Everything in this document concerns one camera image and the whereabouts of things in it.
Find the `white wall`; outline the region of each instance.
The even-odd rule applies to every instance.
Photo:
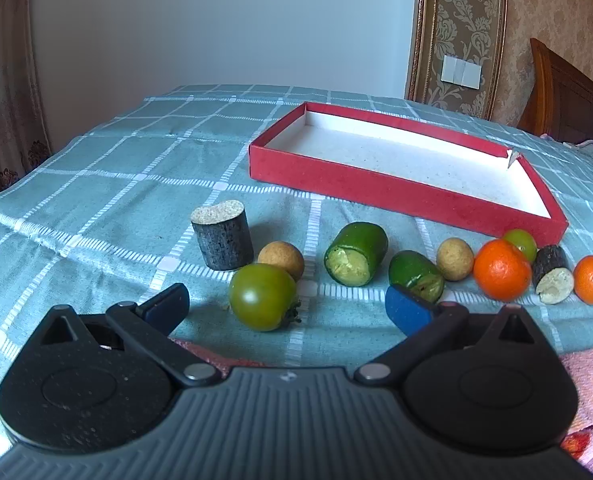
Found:
[[[414,0],[31,0],[54,148],[182,84],[403,96]]]

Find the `gold frame molding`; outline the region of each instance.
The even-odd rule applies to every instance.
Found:
[[[419,103],[426,102],[434,54],[434,39],[437,30],[437,6],[439,0],[416,0],[414,27],[405,98]],[[499,0],[499,26],[494,47],[493,69],[482,119],[489,120],[493,114],[494,100],[499,84],[503,59],[503,43],[508,13],[508,0]]]

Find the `potato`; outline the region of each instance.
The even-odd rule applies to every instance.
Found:
[[[470,246],[460,238],[444,240],[437,251],[437,267],[443,277],[450,282],[458,282],[472,272],[475,254]]]
[[[297,282],[303,276],[305,262],[303,254],[287,242],[270,242],[260,250],[257,261],[287,270]]]

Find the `checkered tablecloth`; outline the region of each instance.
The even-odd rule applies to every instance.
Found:
[[[129,114],[74,139],[0,194],[0,381],[50,306],[82,314],[119,300],[142,302],[185,283],[190,317],[176,331],[228,357],[272,365],[344,365],[353,370],[399,342],[384,296],[391,254],[434,258],[447,237],[476,251],[488,238],[443,224],[250,179],[248,143],[304,100],[365,108],[447,126],[522,151],[559,200],[571,227],[562,246],[574,264],[593,254],[593,161],[555,142],[438,108],[393,98],[296,87],[191,86],[146,99]],[[241,200],[257,251],[272,240],[299,247],[301,324],[256,333],[227,309],[231,272],[202,259],[190,224],[201,205]],[[321,257],[352,221],[385,228],[389,255],[363,288],[335,283]],[[472,279],[445,298],[495,312]],[[558,352],[593,347],[593,306],[574,296],[555,306],[520,298]],[[0,424],[0,453],[7,448]]]

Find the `light switch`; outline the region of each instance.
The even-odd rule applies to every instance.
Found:
[[[481,84],[481,66],[458,57],[444,56],[441,80],[478,90]]]

